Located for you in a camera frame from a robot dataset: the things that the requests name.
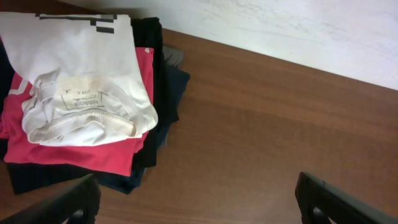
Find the white t-shirt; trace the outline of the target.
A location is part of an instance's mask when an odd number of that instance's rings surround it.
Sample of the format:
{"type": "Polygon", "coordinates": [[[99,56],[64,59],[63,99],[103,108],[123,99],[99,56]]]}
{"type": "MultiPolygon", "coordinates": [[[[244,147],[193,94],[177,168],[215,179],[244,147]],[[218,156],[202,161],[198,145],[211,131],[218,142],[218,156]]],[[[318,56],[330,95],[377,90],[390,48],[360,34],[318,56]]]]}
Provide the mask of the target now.
{"type": "Polygon", "coordinates": [[[2,12],[1,40],[32,85],[22,107],[29,142],[98,146],[140,138],[157,124],[129,16],[2,12]]]}

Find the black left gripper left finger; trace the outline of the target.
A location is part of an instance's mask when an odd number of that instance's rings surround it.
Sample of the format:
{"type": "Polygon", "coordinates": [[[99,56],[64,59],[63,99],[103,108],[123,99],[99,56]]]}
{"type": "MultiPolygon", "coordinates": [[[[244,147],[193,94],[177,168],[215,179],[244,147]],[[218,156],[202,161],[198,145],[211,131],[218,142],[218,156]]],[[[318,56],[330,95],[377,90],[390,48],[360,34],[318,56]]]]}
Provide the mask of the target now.
{"type": "Polygon", "coordinates": [[[100,198],[98,181],[89,174],[61,192],[1,220],[1,224],[94,224],[100,198]]]}

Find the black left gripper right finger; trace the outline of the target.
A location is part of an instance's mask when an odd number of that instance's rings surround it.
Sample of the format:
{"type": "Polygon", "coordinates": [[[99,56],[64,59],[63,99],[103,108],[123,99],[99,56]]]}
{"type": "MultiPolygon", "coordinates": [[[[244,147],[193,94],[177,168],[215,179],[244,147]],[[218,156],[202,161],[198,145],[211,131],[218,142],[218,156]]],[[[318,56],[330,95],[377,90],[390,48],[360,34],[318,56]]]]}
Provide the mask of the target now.
{"type": "Polygon", "coordinates": [[[308,172],[299,174],[295,197],[303,224],[397,223],[396,218],[376,210],[308,172]]]}

